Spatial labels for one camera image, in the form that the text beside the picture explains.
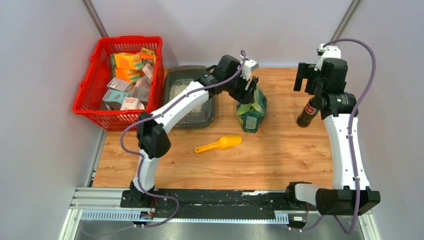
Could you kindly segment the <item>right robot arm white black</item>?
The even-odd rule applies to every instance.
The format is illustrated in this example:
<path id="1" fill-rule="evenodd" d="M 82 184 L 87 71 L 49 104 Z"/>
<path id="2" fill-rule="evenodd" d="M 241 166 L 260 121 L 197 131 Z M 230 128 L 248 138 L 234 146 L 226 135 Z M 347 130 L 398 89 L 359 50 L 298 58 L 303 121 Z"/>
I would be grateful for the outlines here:
<path id="1" fill-rule="evenodd" d="M 361 216 L 381 202 L 380 192 L 372 190 L 363 169 L 358 143 L 358 111 L 352 93 L 345 92 L 348 64 L 343 59 L 326 58 L 321 66 L 300 62 L 294 91 L 306 80 L 305 92 L 311 95 L 296 123 L 308 127 L 321 115 L 328 133 L 333 165 L 332 188 L 310 182 L 290 182 L 286 205 L 299 209 L 304 203 L 315 206 L 324 216 Z"/>

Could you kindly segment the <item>green litter bag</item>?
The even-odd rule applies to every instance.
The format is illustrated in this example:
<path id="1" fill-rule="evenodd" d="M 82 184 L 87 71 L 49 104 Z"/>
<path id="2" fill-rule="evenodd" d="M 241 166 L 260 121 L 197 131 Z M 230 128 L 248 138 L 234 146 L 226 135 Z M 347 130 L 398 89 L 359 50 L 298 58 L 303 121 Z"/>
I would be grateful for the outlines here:
<path id="1" fill-rule="evenodd" d="M 254 91 L 254 102 L 248 104 L 236 103 L 236 115 L 245 133 L 256 133 L 267 112 L 267 98 L 257 86 Z"/>

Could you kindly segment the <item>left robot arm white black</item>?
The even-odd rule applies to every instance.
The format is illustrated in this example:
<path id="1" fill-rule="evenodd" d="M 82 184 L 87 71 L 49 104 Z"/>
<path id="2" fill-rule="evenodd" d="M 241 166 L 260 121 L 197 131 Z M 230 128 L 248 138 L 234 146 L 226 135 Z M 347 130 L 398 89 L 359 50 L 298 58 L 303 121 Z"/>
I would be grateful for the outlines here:
<path id="1" fill-rule="evenodd" d="M 170 149 L 171 129 L 194 108 L 216 95 L 227 92 L 242 104 L 254 102 L 258 78 L 251 76 L 259 67 L 256 60 L 248 59 L 244 51 L 241 60 L 228 54 L 217 65 L 200 71 L 199 75 L 176 97 L 152 113 L 142 112 L 136 127 L 139 163 L 129 190 L 122 194 L 121 207 L 148 207 L 159 195 L 152 193 L 159 160 Z"/>

